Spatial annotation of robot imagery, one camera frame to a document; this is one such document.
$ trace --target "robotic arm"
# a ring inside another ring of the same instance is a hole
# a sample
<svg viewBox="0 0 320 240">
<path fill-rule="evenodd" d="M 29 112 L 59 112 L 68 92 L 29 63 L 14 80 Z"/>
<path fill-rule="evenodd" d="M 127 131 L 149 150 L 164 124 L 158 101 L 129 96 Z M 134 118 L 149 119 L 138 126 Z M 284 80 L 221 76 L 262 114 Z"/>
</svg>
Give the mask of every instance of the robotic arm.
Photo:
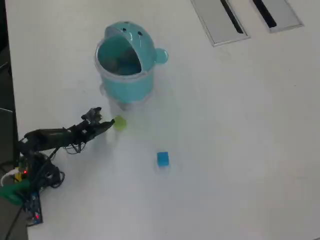
<svg viewBox="0 0 320 240">
<path fill-rule="evenodd" d="M 38 192 L 49 186 L 59 187 L 65 174 L 51 162 L 52 158 L 59 148 L 74 149 L 75 153 L 80 153 L 83 144 L 107 131 L 115 123 L 114 119 L 100 122 L 102 119 L 100 111 L 101 107 L 91 108 L 81 117 L 82 122 L 69 128 L 38 129 L 28 132 L 18 142 L 19 169 L 23 180 L 1 187 L 0 196 L 13 204 L 21 205 L 26 199 L 30 199 L 32 192 Z M 50 149 L 54 149 L 50 156 L 41 153 Z"/>
</svg>

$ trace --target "wire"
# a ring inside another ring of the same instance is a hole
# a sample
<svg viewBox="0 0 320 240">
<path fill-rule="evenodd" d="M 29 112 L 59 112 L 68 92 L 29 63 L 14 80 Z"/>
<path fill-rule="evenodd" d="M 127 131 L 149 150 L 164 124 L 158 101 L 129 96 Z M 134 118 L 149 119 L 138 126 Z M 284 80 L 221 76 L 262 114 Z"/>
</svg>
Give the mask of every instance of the wire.
<svg viewBox="0 0 320 240">
<path fill-rule="evenodd" d="M 2 171 L 2 172 L 4 172 L 5 174 L 7 173 L 7 171 L 0 165 L 0 170 Z M 13 180 L 15 180 L 16 182 L 19 182 L 19 180 L 18 179 L 16 179 L 13 175 L 10 175 L 10 178 L 12 178 Z"/>
<path fill-rule="evenodd" d="M 70 155 L 75 155 L 75 154 L 81 153 L 81 152 L 85 149 L 87 143 L 84 142 L 83 146 L 82 146 L 82 144 L 83 144 L 83 143 L 80 143 L 80 144 L 78 145 L 78 149 L 77 149 L 76 146 L 73 145 L 73 144 L 70 144 L 69 146 L 65 146 L 65 147 L 63 147 L 63 148 L 64 148 L 64 150 L 65 150 L 68 154 L 70 154 Z"/>
<path fill-rule="evenodd" d="M 50 160 L 51 160 L 51 162 L 52 162 L 53 160 L 55 160 L 56 155 L 57 155 L 57 153 L 55 153 L 55 154 L 52 156 L 52 158 L 50 159 Z"/>
<path fill-rule="evenodd" d="M 56 155 L 56 153 L 58 152 L 60 147 L 57 147 L 51 154 L 50 156 L 46 159 L 45 163 L 42 165 L 42 167 L 39 169 L 39 171 L 36 173 L 33 181 L 31 182 L 31 186 L 34 186 L 34 184 L 36 184 L 36 182 L 38 181 L 38 178 L 41 176 L 42 171 L 45 169 L 45 167 L 47 166 L 48 163 L 51 163 L 51 159 L 54 155 Z"/>
<path fill-rule="evenodd" d="M 16 213 L 16 215 L 15 215 L 15 217 L 14 217 L 14 219 L 13 219 L 13 221 L 12 221 L 10 227 L 9 227 L 9 230 L 8 230 L 8 232 L 7 232 L 6 235 L 5 235 L 5 240 L 8 240 L 8 239 L 9 239 L 9 237 L 10 237 L 10 235 L 11 235 L 11 232 L 12 232 L 12 230 L 14 229 L 14 226 L 16 225 L 17 220 L 18 220 L 18 218 L 19 218 L 19 215 L 20 215 L 20 213 L 21 213 L 21 211 L 22 211 L 23 208 L 24 208 L 24 205 L 22 205 L 22 206 L 19 208 L 18 212 Z"/>
<path fill-rule="evenodd" d="M 64 182 L 65 180 L 65 176 L 66 174 L 63 171 L 60 171 L 60 174 L 62 175 L 61 181 L 55 185 L 51 185 L 50 187 L 52 187 L 53 189 L 57 189 L 58 187 L 61 186 L 61 184 Z"/>
<path fill-rule="evenodd" d="M 0 180 L 1 187 L 4 186 L 4 180 L 5 180 L 6 177 L 11 176 L 11 175 L 15 175 L 15 174 L 18 174 L 18 173 L 19 173 L 19 169 L 18 168 L 14 168 L 14 169 L 8 171 L 5 175 L 3 175 L 1 180 Z"/>
<path fill-rule="evenodd" d="M 6 67 L 8 67 L 8 66 L 9 66 L 9 63 L 8 63 L 8 62 L 2 64 L 2 65 L 0 66 L 0 72 L 1 72 L 2 70 L 4 70 Z"/>
</svg>

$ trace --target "white cable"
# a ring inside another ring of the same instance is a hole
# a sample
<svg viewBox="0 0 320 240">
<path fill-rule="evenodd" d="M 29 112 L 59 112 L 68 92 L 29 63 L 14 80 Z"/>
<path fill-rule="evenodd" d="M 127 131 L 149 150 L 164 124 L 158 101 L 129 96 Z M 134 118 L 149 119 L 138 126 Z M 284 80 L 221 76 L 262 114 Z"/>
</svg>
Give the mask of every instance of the white cable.
<svg viewBox="0 0 320 240">
<path fill-rule="evenodd" d="M 19 168 L 15 168 L 15 169 L 12 169 L 10 171 L 8 171 L 5 175 L 2 176 L 1 180 L 0 180 L 0 185 L 1 187 L 4 186 L 4 179 L 10 175 L 15 175 L 15 174 L 18 174 L 19 173 Z"/>
</svg>

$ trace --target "container ear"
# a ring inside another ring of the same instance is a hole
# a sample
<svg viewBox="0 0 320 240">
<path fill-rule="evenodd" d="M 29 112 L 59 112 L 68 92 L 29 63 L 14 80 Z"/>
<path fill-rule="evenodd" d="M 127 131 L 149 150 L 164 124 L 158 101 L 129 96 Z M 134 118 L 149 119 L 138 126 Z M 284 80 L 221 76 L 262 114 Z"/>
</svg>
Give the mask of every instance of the container ear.
<svg viewBox="0 0 320 240">
<path fill-rule="evenodd" d="M 166 50 L 162 48 L 156 48 L 155 53 L 156 53 L 155 62 L 157 64 L 165 64 L 168 61 L 169 55 Z"/>
</svg>

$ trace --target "cable slot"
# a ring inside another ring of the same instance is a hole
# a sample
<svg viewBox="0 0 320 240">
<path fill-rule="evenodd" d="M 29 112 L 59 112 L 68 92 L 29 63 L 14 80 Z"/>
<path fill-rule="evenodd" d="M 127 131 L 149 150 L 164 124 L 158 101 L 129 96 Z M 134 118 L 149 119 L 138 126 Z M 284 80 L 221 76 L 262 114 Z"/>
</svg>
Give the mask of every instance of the cable slot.
<svg viewBox="0 0 320 240">
<path fill-rule="evenodd" d="M 258 11 L 260 12 L 261 16 L 265 20 L 266 24 L 269 28 L 274 28 L 277 26 L 276 21 L 271 16 L 270 12 L 266 8 L 266 5 L 262 2 L 262 0 L 252 0 Z"/>
<path fill-rule="evenodd" d="M 233 12 L 231 11 L 231 9 L 230 9 L 230 7 L 229 7 L 227 1 L 226 1 L 226 0 L 220 0 L 220 1 L 221 1 L 222 5 L 223 5 L 223 7 L 224 7 L 224 10 L 225 10 L 226 13 L 228 14 L 228 16 L 229 16 L 229 18 L 230 18 L 230 20 L 231 20 L 234 28 L 236 29 L 236 31 L 237 31 L 239 34 L 243 34 L 244 31 L 241 29 L 241 27 L 240 27 L 240 25 L 239 25 L 239 23 L 238 23 L 235 15 L 233 14 Z"/>
</svg>

